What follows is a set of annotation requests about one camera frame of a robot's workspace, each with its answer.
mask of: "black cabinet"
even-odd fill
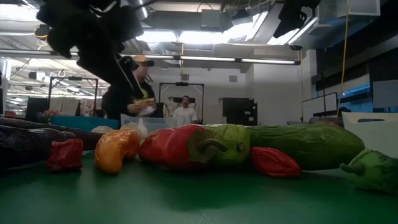
[[[223,98],[223,117],[228,124],[257,126],[257,103],[252,98]]]

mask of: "cap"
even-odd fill
[[[145,67],[152,67],[155,65],[155,61],[149,60],[145,55],[137,55],[134,56],[132,59]]]

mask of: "green bell pepper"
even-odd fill
[[[349,181],[357,187],[398,194],[398,159],[368,149],[340,168],[349,173]]]
[[[218,167],[238,166],[248,161],[250,156],[250,135],[241,125],[206,125],[205,128],[215,134],[215,139],[223,143],[228,150],[221,152],[212,163]]]

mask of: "pepper stem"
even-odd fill
[[[189,160],[206,164],[218,153],[226,152],[228,148],[214,139],[215,134],[208,130],[196,130],[188,139]]]
[[[365,173],[365,167],[359,163],[350,166],[346,164],[340,164],[340,169],[342,169],[347,173],[356,174],[356,175],[363,175]]]

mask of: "white shirt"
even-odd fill
[[[191,124],[197,120],[197,113],[193,108],[179,107],[174,111],[173,118],[177,119],[177,126]]]

